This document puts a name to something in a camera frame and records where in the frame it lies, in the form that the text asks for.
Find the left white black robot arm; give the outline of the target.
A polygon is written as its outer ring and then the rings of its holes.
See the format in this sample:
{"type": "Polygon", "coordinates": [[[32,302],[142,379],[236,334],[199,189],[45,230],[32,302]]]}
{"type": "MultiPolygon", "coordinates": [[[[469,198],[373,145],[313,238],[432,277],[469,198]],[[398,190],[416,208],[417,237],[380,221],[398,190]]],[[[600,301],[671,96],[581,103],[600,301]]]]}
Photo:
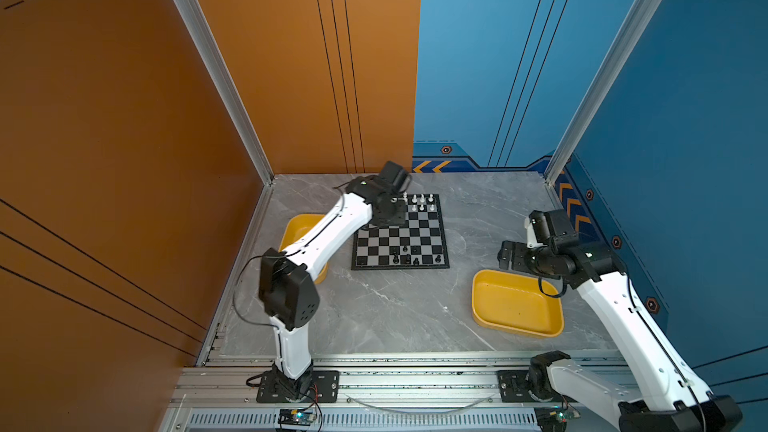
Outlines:
{"type": "Polygon", "coordinates": [[[268,377],[289,400],[307,398],[312,386],[309,323],[320,303],[316,279],[360,228],[388,226],[405,218],[406,207],[398,201],[408,177],[404,167],[388,161],[377,174],[353,178],[313,228],[283,250],[270,248],[262,254],[258,298],[276,344],[268,377]]]}

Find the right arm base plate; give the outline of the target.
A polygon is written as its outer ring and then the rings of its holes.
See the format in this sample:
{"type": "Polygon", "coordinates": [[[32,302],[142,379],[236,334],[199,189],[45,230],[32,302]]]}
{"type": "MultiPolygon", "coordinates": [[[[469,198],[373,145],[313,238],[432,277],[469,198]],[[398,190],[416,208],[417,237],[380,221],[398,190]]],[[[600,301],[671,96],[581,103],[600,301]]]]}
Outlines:
{"type": "Polygon", "coordinates": [[[555,392],[533,391],[528,381],[528,372],[523,370],[500,370],[496,372],[501,401],[503,403],[558,403],[565,405],[571,398],[555,392]]]}

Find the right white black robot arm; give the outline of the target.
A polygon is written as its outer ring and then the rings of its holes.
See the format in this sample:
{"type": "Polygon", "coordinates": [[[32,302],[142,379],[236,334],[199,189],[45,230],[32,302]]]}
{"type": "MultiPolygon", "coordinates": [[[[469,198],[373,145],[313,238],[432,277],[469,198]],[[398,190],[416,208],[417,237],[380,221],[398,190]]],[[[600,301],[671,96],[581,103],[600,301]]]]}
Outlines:
{"type": "Polygon", "coordinates": [[[639,388],[630,394],[585,370],[568,354],[533,357],[528,392],[540,401],[572,399],[620,431],[734,431],[735,400],[716,395],[686,364],[642,304],[623,262],[602,242],[583,243],[564,210],[535,210],[525,242],[503,242],[498,261],[538,280],[558,279],[596,313],[639,388]]]}

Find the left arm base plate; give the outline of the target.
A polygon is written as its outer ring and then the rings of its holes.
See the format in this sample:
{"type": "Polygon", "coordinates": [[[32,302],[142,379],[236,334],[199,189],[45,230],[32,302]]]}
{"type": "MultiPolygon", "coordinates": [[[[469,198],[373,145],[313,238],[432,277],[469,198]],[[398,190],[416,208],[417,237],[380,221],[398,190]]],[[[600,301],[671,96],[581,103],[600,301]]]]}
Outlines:
{"type": "Polygon", "coordinates": [[[273,368],[261,378],[256,401],[258,403],[335,403],[338,399],[340,372],[337,370],[308,369],[298,379],[290,379],[273,368]]]}

